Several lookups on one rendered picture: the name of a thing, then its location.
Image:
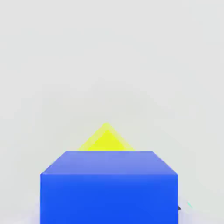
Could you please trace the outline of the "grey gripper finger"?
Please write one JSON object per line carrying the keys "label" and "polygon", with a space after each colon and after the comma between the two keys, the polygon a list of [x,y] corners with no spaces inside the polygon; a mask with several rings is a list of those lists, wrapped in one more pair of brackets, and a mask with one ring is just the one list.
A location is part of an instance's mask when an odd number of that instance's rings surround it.
{"label": "grey gripper finger", "polygon": [[193,207],[188,201],[178,203],[178,224],[193,224]]}

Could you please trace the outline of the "small blue cube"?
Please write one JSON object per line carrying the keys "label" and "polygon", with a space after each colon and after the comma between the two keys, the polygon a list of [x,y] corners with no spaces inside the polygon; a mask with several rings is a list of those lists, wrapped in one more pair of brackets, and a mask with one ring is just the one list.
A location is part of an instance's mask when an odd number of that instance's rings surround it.
{"label": "small blue cube", "polygon": [[179,224],[178,174],[152,151],[66,151],[40,175],[40,224]]}

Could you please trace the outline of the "small yellow cube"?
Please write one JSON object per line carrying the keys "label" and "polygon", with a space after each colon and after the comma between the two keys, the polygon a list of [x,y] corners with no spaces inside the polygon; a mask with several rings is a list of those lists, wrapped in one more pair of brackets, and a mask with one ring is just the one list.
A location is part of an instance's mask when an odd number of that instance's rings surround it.
{"label": "small yellow cube", "polygon": [[105,122],[78,150],[133,151],[134,148],[108,122]]}

